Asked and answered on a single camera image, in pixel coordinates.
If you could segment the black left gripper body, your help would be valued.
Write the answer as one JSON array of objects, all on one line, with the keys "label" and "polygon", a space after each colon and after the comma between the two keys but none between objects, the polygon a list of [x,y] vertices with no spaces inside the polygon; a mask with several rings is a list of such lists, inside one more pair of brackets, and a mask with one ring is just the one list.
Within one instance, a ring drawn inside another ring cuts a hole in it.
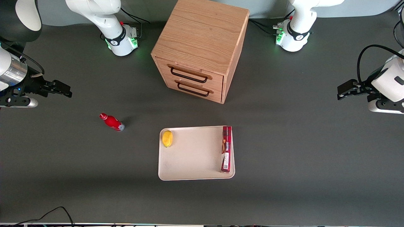
[{"label": "black left gripper body", "polygon": [[379,67],[378,69],[374,70],[372,73],[369,74],[366,80],[362,80],[360,76],[360,70],[357,70],[357,78],[358,82],[361,85],[361,88],[364,92],[368,94],[380,95],[381,93],[371,84],[371,82],[376,79],[381,73],[384,73],[383,67]]}]

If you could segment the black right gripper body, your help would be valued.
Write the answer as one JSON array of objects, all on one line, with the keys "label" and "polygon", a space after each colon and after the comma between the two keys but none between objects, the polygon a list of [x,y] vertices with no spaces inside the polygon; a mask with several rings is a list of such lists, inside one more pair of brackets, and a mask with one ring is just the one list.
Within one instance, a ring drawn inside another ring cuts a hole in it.
[{"label": "black right gripper body", "polygon": [[16,90],[16,93],[20,92],[21,95],[32,93],[47,97],[49,93],[54,94],[53,83],[45,80],[43,76],[32,77],[36,74],[36,71],[28,71],[25,78],[19,84],[13,86],[13,90]]}]

